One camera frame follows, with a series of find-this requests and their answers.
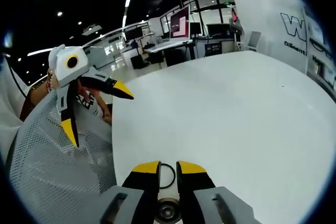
floor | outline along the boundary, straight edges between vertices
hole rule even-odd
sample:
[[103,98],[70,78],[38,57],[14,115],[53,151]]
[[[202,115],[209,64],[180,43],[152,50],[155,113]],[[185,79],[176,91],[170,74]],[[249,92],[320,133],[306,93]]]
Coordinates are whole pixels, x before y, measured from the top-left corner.
[[[164,61],[161,63],[162,68],[166,68],[167,64]],[[144,76],[145,74],[158,71],[159,64],[153,64],[149,65],[143,69],[133,69],[128,68],[123,60],[122,57],[117,58],[115,62],[113,62],[110,65],[107,65],[101,69],[99,69],[102,72],[105,72],[111,76],[111,78],[115,80],[122,81],[123,83],[127,83],[135,78]],[[113,96],[101,93],[101,97],[105,101],[106,104],[113,103]]]

computer screen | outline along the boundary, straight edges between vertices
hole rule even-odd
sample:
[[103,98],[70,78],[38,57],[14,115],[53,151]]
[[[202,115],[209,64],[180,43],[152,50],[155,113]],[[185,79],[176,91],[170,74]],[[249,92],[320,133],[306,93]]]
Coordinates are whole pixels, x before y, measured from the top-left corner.
[[126,40],[136,39],[143,36],[142,28],[138,27],[125,32]]
[[170,18],[170,38],[189,38],[189,6],[184,7]]
[[209,37],[230,38],[231,31],[229,24],[208,24]]
[[190,22],[190,34],[201,34],[201,24],[198,22]]

black ceiling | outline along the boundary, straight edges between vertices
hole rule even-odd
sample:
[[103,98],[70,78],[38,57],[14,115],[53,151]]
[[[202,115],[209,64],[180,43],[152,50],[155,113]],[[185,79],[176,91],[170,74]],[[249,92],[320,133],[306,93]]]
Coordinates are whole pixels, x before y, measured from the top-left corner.
[[[177,6],[180,0],[131,0],[126,24],[140,22],[149,14],[158,17]],[[83,45],[98,35],[83,36],[83,29],[92,24],[102,27],[100,34],[122,26],[125,0],[3,0],[2,8],[6,22],[5,31],[13,34],[13,67],[24,81],[37,80],[47,70],[47,55],[26,57],[29,52],[51,48],[60,44]]]

robot camera eye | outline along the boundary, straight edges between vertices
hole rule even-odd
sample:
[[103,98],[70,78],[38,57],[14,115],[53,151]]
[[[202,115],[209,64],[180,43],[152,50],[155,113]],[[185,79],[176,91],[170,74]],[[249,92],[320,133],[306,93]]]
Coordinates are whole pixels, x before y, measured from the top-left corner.
[[67,68],[72,69],[78,64],[77,55],[71,55],[67,60]]

white tabletop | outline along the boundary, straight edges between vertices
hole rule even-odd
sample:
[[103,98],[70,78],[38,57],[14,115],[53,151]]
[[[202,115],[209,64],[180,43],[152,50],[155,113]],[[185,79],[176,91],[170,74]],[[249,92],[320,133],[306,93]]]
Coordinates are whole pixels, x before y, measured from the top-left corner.
[[176,167],[184,160],[251,205],[261,223],[297,224],[329,182],[336,105],[280,61],[234,52],[168,67],[128,87],[135,99],[113,104],[118,185],[139,163]]
[[192,42],[193,42],[193,40],[188,39],[188,38],[175,39],[175,40],[172,39],[172,40],[166,41],[164,43],[157,44],[154,47],[145,49],[145,51],[149,52],[149,53],[154,53],[154,52],[159,52],[159,51],[166,50],[166,49],[169,49],[169,48],[172,48],[172,47],[177,47],[177,46],[180,46],[180,45],[183,45],[183,44],[187,45],[187,44],[190,44]]

